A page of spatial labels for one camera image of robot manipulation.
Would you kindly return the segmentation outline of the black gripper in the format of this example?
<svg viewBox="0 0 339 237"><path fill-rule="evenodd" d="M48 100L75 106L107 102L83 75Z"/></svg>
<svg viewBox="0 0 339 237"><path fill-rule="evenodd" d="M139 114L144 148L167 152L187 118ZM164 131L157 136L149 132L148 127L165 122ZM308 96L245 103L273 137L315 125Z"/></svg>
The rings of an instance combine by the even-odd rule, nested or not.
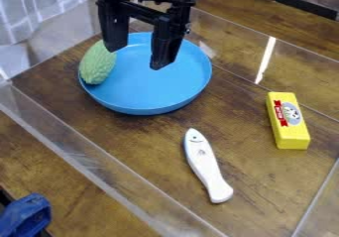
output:
<svg viewBox="0 0 339 237"><path fill-rule="evenodd" d="M189 32L195 0L96 0L103 44L113 53L127 46L131 18L153 26L151 38L152 69L171 64Z"/></svg>

